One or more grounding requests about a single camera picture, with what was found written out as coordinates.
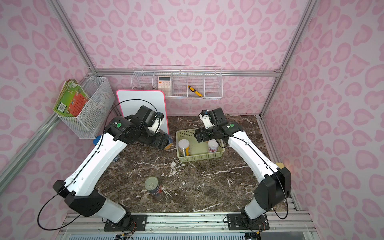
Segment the pink can white lid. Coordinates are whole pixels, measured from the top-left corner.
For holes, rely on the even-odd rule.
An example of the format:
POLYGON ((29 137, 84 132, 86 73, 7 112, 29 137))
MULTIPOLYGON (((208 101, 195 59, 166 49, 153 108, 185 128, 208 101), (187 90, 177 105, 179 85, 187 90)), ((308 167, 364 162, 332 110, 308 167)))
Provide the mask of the pink can white lid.
POLYGON ((208 151, 209 153, 216 153, 218 151, 219 144, 216 140, 208 141, 208 151))

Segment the green plastic basket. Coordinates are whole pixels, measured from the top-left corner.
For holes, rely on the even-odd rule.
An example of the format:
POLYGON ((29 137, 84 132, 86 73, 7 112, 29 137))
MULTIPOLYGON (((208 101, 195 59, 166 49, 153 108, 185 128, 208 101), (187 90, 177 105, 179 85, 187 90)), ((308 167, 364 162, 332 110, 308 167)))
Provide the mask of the green plastic basket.
POLYGON ((207 142, 198 143, 198 141, 195 139, 195 130, 196 129, 189 129, 176 132, 177 157, 179 158, 180 162, 185 163, 221 158, 225 152, 225 149, 219 146, 216 152, 209 152, 209 146, 207 142), (189 141, 189 156, 183 155, 182 149, 179 147, 179 141, 181 140, 189 141))

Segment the yellow can white lid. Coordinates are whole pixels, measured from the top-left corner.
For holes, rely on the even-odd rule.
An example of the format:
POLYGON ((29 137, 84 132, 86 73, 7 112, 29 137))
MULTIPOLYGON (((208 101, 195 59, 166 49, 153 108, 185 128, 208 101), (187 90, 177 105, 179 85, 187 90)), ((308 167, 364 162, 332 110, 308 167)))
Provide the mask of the yellow can white lid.
POLYGON ((178 142, 178 148, 181 157, 190 156, 190 142, 187 139, 181 139, 178 142))

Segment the blue can silver top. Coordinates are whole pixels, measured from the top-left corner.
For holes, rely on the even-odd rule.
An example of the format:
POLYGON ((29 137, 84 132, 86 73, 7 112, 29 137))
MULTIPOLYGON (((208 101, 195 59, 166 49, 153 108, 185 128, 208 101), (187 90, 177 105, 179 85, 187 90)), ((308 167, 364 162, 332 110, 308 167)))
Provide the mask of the blue can silver top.
POLYGON ((167 142, 166 146, 164 147, 164 150, 165 151, 169 150, 172 147, 173 147, 173 138, 170 135, 168 135, 168 142, 167 142))

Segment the blue lid pencil tube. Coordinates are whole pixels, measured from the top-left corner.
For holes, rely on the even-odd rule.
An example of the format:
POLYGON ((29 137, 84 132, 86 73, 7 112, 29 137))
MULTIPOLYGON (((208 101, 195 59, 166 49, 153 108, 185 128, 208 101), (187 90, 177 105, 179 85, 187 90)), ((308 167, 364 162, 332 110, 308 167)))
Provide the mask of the blue lid pencil tube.
MULTIPOLYGON (((99 143, 100 139, 101 139, 101 135, 97 136, 97 137, 93 140, 93 144, 96 146, 96 145, 99 143)), ((117 162, 119 159, 120 159, 120 155, 118 154, 118 155, 112 160, 112 162, 115 163, 115 162, 117 162)))

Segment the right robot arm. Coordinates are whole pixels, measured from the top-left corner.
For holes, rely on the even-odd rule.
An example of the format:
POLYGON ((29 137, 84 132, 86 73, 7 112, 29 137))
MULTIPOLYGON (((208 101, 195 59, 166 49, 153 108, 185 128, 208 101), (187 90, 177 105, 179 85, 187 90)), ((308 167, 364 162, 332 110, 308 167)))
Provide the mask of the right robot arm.
POLYGON ((230 122, 221 127, 213 126, 208 129, 199 128, 195 130, 194 137, 199 143, 222 139, 253 171, 259 185, 254 191, 254 198, 242 209, 242 213, 248 219, 259 218, 291 196, 291 172, 288 168, 280 168, 270 161, 238 123, 230 122))

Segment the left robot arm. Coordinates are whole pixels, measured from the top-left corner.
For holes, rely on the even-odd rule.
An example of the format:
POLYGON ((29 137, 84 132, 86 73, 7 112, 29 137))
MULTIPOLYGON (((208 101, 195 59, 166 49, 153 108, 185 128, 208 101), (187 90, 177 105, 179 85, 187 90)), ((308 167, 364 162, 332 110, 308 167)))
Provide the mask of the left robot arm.
POLYGON ((134 142, 160 150, 173 145, 172 137, 162 130, 139 128, 131 120, 115 117, 106 126, 93 151, 66 180, 56 181, 54 190, 70 209, 84 217, 98 216, 119 227, 129 227, 132 222, 129 210, 101 195, 95 186, 113 159, 134 142))

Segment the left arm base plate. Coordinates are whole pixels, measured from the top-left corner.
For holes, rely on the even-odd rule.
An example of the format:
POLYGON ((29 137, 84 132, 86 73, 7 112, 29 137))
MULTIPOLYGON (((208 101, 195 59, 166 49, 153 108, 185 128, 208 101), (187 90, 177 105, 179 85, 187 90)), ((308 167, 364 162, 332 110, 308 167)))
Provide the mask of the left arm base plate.
POLYGON ((148 215, 129 215, 118 223, 107 220, 104 226, 104 232, 144 232, 147 220, 148 215))

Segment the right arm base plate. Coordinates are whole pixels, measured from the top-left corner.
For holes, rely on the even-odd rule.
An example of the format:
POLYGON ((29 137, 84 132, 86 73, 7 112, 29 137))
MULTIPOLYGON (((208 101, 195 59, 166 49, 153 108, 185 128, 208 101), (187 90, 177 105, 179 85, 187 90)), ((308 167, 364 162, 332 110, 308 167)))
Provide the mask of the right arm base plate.
POLYGON ((262 232, 270 229, 265 214, 253 220, 247 218, 244 214, 227 214, 223 222, 228 225, 230 231, 252 230, 262 232))

